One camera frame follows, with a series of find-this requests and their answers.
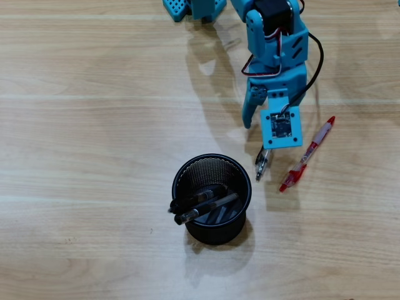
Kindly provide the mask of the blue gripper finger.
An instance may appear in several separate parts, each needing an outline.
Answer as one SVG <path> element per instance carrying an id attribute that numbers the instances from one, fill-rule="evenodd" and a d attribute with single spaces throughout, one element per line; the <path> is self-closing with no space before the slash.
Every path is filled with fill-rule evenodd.
<path id="1" fill-rule="evenodd" d="M 258 106 L 262 106 L 267 98 L 268 90 L 264 86 L 250 86 L 246 91 L 242 109 L 244 127 L 251 127 L 252 118 Z"/>

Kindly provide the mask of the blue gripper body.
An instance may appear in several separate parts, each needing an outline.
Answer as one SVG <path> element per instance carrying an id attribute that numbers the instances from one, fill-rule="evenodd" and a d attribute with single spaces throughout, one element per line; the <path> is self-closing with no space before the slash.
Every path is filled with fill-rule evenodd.
<path id="1" fill-rule="evenodd" d="M 298 106 L 307 86 L 305 64 L 281 72 L 277 76 L 249 77 L 249 105 Z"/>

